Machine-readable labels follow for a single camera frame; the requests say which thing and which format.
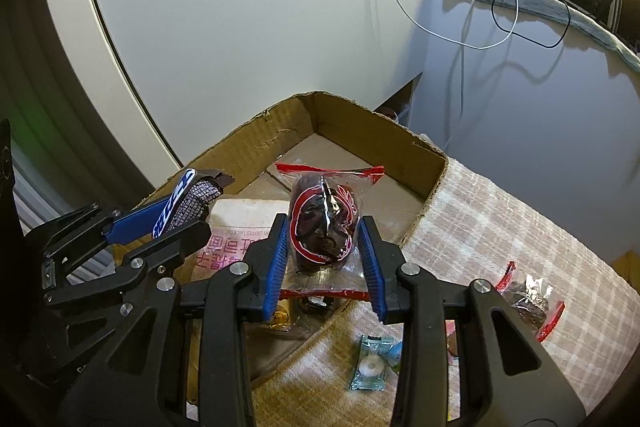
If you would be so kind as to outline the pink plaid tablecloth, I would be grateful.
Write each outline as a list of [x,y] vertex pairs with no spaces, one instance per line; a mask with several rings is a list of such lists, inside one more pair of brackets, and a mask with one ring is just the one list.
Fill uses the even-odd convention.
[[634,426],[639,296],[457,161],[399,245],[359,225],[351,303],[252,395],[256,426]]

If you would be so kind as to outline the teal mint candy packet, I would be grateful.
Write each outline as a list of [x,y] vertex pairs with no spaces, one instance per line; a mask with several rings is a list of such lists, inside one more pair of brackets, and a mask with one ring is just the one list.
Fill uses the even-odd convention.
[[352,391],[384,391],[388,373],[398,373],[402,342],[393,337],[362,335],[349,383]]

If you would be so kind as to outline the pink sandwich bread pack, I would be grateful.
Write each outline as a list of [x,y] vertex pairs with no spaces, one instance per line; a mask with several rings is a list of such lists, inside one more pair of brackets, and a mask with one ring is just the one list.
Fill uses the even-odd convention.
[[196,254],[191,281],[209,279],[242,261],[250,245],[268,236],[277,214],[287,211],[286,200],[217,199],[207,218],[209,241]]

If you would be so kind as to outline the snickers bar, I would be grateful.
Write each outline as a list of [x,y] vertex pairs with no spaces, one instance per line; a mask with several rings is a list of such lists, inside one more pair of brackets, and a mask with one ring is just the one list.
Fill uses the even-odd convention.
[[186,169],[153,225],[153,239],[192,221],[204,220],[209,206],[233,182],[231,174],[219,169]]

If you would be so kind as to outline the chocolate cake red-edged pack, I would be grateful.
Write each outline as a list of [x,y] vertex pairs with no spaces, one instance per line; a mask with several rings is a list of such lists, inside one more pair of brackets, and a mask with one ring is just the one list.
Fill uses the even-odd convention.
[[274,169],[291,185],[288,265],[280,297],[367,300],[358,247],[362,200],[385,168],[328,169],[278,161]]

